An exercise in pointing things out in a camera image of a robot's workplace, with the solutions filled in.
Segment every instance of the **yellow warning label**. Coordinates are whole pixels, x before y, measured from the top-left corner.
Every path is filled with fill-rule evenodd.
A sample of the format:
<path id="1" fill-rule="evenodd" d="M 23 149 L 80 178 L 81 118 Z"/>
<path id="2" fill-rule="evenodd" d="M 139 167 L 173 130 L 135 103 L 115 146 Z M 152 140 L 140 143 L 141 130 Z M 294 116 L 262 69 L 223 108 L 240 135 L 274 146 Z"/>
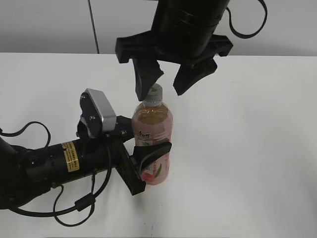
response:
<path id="1" fill-rule="evenodd" d="M 74 143 L 72 141 L 62 143 L 62 147 L 64 149 L 68 172 L 79 170 L 78 156 Z"/>

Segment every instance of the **plastic bottle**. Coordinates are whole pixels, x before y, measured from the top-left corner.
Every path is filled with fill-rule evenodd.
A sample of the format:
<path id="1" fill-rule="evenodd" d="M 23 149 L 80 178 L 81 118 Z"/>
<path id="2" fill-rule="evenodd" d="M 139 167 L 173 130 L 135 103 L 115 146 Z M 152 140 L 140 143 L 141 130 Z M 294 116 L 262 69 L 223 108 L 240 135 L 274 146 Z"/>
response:
<path id="1" fill-rule="evenodd" d="M 136 108 L 132 128 L 137 146 L 149 146 L 164 140 L 170 141 L 173 115 L 162 102 L 162 87 L 154 84 L 145 100 Z M 150 185 L 163 182 L 169 171 L 169 153 L 157 159 L 141 174 Z"/>

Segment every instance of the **screw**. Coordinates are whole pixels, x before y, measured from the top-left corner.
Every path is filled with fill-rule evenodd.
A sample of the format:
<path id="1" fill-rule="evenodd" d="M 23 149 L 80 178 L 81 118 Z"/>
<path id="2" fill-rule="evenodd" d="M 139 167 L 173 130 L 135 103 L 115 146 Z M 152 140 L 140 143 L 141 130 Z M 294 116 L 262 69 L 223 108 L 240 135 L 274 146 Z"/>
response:
<path id="1" fill-rule="evenodd" d="M 31 164 L 33 165 L 33 164 L 35 164 L 35 162 L 37 162 L 37 160 L 38 160 L 38 157 L 36 157 L 36 156 L 31 156 Z"/>
<path id="2" fill-rule="evenodd" d="M 127 135 L 127 131 L 126 131 L 126 130 L 122 130 L 122 131 L 121 131 L 121 135 L 122 135 L 122 136 L 126 136 L 126 135 Z"/>
<path id="3" fill-rule="evenodd" d="M 89 117 L 89 120 L 90 120 L 91 122 L 94 122 L 95 119 L 96 119 L 95 116 L 90 116 L 90 117 Z"/>

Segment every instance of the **green leaf graphic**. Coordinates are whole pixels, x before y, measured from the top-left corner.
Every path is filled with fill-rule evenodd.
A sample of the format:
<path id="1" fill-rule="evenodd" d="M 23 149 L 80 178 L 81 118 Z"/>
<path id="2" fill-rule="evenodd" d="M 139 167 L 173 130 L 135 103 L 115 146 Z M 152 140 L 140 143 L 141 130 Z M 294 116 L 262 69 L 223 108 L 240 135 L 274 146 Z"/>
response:
<path id="1" fill-rule="evenodd" d="M 154 178 L 157 178 L 160 175 L 161 170 L 162 170 L 162 164 L 159 165 L 159 169 L 157 173 L 155 174 Z"/>

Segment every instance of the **black cylinder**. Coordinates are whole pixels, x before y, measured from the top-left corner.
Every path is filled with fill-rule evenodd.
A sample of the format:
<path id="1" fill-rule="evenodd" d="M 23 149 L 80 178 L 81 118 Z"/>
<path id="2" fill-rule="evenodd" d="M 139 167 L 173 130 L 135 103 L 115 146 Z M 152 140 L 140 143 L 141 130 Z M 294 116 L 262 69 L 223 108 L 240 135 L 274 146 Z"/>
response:
<path id="1" fill-rule="evenodd" d="M 197 57 L 206 48 L 230 0 L 159 0 L 152 31 L 168 51 Z"/>
<path id="2" fill-rule="evenodd" d="M 107 145 L 114 167 L 119 160 L 117 146 L 115 142 Z M 94 171 L 107 170 L 109 156 L 103 140 L 95 139 L 88 145 L 81 144 L 80 140 L 73 140 L 29 151 L 24 155 L 23 164 L 29 179 L 48 179 L 53 185 L 59 185 L 89 176 Z"/>

